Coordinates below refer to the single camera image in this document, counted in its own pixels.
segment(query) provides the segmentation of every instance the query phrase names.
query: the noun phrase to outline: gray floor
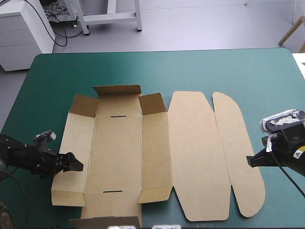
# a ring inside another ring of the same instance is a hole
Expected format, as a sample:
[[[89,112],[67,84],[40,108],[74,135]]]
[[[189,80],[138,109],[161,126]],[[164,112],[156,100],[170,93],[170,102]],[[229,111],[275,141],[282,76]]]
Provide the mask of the gray floor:
[[[87,14],[105,12],[105,0],[83,0]],[[292,26],[292,0],[141,0],[143,31],[134,22],[91,26],[91,35],[71,38],[53,52],[134,52],[274,48]],[[297,4],[297,17],[305,14],[305,1]],[[134,9],[133,0],[118,0],[118,11]],[[68,35],[80,27],[65,25]],[[54,25],[54,30],[62,33]],[[283,47],[298,52],[304,42],[301,26]],[[64,43],[62,38],[57,42]],[[0,68],[0,130],[27,71]]]

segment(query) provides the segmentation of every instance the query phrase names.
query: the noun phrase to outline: unfolded cardboard box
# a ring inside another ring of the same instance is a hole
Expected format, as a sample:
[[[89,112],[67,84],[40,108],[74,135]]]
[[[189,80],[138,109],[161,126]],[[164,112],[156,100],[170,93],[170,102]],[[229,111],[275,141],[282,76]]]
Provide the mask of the unfolded cardboard box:
[[[173,186],[166,107],[139,85],[93,88],[98,98],[76,95],[60,149],[84,169],[54,177],[52,203],[83,207],[81,219],[137,216],[141,224],[139,203],[167,200]]]
[[[60,149],[84,170],[59,173],[51,190],[53,205],[82,207],[78,229],[139,227],[141,203],[167,200],[173,186],[190,221],[226,220],[231,186],[242,215],[262,207],[264,182],[247,164],[253,149],[230,97],[215,93],[214,112],[202,92],[175,92],[167,112],[139,85],[93,88],[97,98],[76,95]]]

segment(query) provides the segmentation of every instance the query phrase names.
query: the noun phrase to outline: green tabletop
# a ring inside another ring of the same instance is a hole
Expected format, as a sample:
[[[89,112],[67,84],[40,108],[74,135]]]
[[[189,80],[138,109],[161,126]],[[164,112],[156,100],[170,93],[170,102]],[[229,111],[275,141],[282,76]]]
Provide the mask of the green tabletop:
[[[239,104],[255,152],[263,147],[262,118],[305,109],[305,81],[286,49],[43,54],[33,62],[2,134],[30,144],[34,135],[54,130],[57,139],[49,146],[58,151],[75,94],[96,96],[91,86],[114,84],[140,84],[143,94],[161,92],[167,107],[174,91],[204,92],[210,104],[213,92],[225,93]],[[266,200],[251,218],[240,215],[232,195],[228,220],[189,222],[172,191],[168,201],[143,205],[143,226],[305,227],[304,198],[279,168],[261,171]],[[304,189],[305,177],[288,172]],[[41,180],[22,169],[16,177],[29,196],[31,227],[71,227],[68,220],[80,216],[80,208],[51,205],[52,179]],[[0,200],[24,226],[24,199],[12,180],[0,182]]]

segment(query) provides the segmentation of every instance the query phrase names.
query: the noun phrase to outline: drawer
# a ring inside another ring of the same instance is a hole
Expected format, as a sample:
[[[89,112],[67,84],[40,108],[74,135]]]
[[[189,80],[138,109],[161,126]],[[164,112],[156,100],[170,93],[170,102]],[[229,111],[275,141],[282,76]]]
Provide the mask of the drawer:
[[[0,65],[6,71],[29,69],[38,54],[41,51],[36,44],[1,47]]]
[[[0,47],[35,43],[36,41],[29,30],[0,32]]]
[[[25,23],[21,15],[0,17],[0,32],[28,30],[29,27]]]

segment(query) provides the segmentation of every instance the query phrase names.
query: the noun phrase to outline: cable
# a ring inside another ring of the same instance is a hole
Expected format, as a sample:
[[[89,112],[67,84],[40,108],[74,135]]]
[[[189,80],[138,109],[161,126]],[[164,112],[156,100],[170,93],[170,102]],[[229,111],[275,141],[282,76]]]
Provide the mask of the cable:
[[[20,187],[21,191],[23,192],[23,195],[24,195],[24,199],[25,199],[25,204],[26,204],[26,221],[25,221],[25,229],[28,229],[28,226],[29,226],[29,218],[30,218],[30,206],[29,206],[29,201],[28,201],[28,197],[27,195],[25,194],[25,191],[22,187],[22,185],[19,183],[19,181],[13,177],[11,174],[8,174],[6,172],[3,172],[3,171],[0,171],[0,173],[6,175],[7,177],[10,177],[12,178],[16,184]]]
[[[17,167],[14,168],[14,170],[10,173],[10,175],[13,175],[13,173],[16,172],[17,169],[18,169]]]
[[[275,158],[273,152],[271,151],[270,153],[271,153],[271,155],[273,157],[273,160],[276,162],[277,166],[282,170],[282,172],[286,175],[286,177],[288,177],[288,179],[293,183],[293,185],[297,188],[297,190],[299,190],[299,192],[303,195],[303,197],[305,197],[305,193],[298,186],[298,184],[291,178],[291,176],[289,176],[289,174],[283,169],[283,167],[280,165],[280,163]]]
[[[65,47],[65,46],[67,46],[67,44],[68,44],[68,38],[67,38],[66,30],[64,29],[64,27],[62,27],[62,29],[63,29],[63,32],[64,32],[64,34],[65,34],[66,43],[65,43],[64,45],[62,45],[62,44],[58,44],[58,43],[52,38],[51,34],[49,33],[49,31],[48,31],[48,29],[47,29],[47,27],[46,27],[46,25],[45,25],[45,23],[43,22],[41,16],[39,15],[39,13],[38,13],[37,10],[35,9],[35,7],[34,7],[30,2],[28,2],[28,0],[24,0],[24,1],[27,2],[27,3],[35,10],[35,12],[37,13],[38,17],[40,18],[40,20],[41,20],[41,22],[42,22],[44,28],[46,29],[46,31],[47,31],[49,37],[52,39],[52,41],[54,41],[54,43],[57,44],[57,45],[60,46],[60,47]]]
[[[62,35],[60,35],[60,34],[58,34],[58,33],[56,33],[56,32],[54,32],[56,35],[58,35],[58,36],[60,36],[60,37],[65,37],[65,36],[62,36]],[[80,31],[80,33],[78,33],[78,34],[76,34],[76,35],[74,35],[74,36],[67,36],[67,38],[73,38],[73,37],[78,37],[79,35],[81,35],[82,34],[82,31]]]
[[[53,13],[51,13],[51,12],[48,12],[48,11],[45,11],[45,13],[48,13],[49,15],[48,15],[48,17],[55,17],[56,15],[55,14],[53,14]],[[66,37],[66,36],[63,36],[63,35],[61,35],[61,34],[59,34],[59,33],[56,33],[56,32],[54,32],[56,35],[58,35],[58,36],[60,36],[60,37]],[[73,37],[78,37],[79,35],[81,35],[82,34],[82,30],[78,33],[78,34],[76,34],[76,35],[73,35],[73,36],[67,36],[67,38],[73,38]]]

